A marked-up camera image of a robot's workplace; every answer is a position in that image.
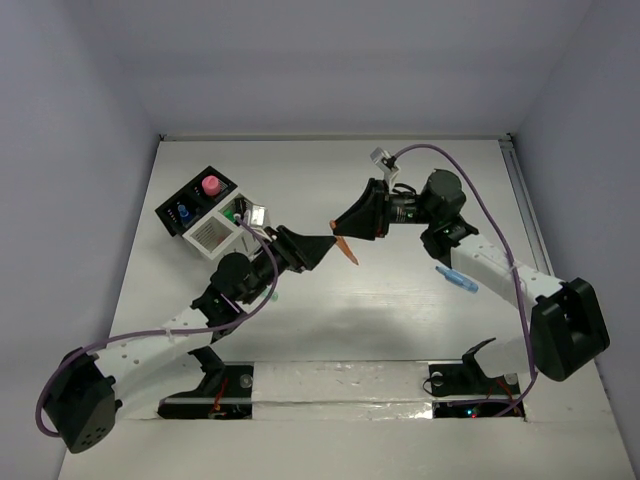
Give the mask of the pink-capped clear pencil tube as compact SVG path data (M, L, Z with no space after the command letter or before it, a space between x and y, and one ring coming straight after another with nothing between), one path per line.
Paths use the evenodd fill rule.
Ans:
M208 197L216 197L222 190L221 182L215 175L205 177L201 182L201 186L204 194Z

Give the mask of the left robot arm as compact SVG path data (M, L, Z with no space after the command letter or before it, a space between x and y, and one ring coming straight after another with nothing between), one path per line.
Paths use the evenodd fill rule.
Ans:
M197 360L186 375L186 397L214 397L224 388L225 365L212 346L257 315L281 274L313 270L335 245L332 235L301 235L284 226L260 235L253 255L222 256L205 291L164 325L115 335L67 353L47 380L35 407L41 433L82 453L116 422L149 400L150 381L173 361Z

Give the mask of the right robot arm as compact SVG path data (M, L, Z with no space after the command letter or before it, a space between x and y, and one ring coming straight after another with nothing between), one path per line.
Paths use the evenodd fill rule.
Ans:
M524 316L526 333L497 344L460 368L462 384L482 392L500 373L535 369L564 381L610 346L594 288L576 278L546 275L493 245L460 211L466 202L460 179L437 169L419 193L392 191L370 179L361 197L335 222L343 237L376 240L393 224L423 224L420 239L429 256L514 306Z

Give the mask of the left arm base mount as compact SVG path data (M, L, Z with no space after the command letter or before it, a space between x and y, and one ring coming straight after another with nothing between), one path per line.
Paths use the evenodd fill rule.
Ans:
M199 384L162 399L157 415L166 420L251 419L254 365L227 365L211 347L191 351L189 355L200 364Z

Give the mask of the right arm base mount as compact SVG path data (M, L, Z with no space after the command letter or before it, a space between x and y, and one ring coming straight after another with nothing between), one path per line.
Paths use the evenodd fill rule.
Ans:
M524 418L524 406L513 402L521 394L516 374L488 377L476 354L494 341L490 338L468 349L457 362L430 364L423 391L435 399L436 419L477 419L498 416Z

